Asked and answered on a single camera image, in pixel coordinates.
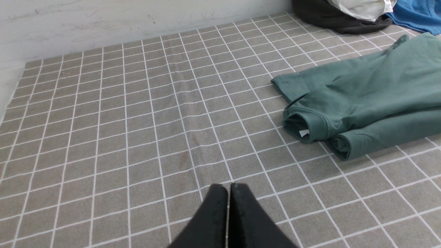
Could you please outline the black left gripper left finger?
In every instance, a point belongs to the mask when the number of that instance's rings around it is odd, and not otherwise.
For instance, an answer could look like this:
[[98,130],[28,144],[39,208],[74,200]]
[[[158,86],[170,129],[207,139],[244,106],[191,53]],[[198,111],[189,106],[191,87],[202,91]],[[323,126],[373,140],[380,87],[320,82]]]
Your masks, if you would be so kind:
[[222,185],[208,189],[197,212],[170,243],[170,248],[224,248],[228,193]]

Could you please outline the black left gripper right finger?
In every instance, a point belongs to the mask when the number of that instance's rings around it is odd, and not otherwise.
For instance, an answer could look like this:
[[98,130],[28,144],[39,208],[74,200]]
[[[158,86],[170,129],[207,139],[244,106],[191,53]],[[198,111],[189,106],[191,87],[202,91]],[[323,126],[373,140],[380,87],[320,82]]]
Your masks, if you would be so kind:
[[271,220],[248,185],[230,186],[229,248],[297,248]]

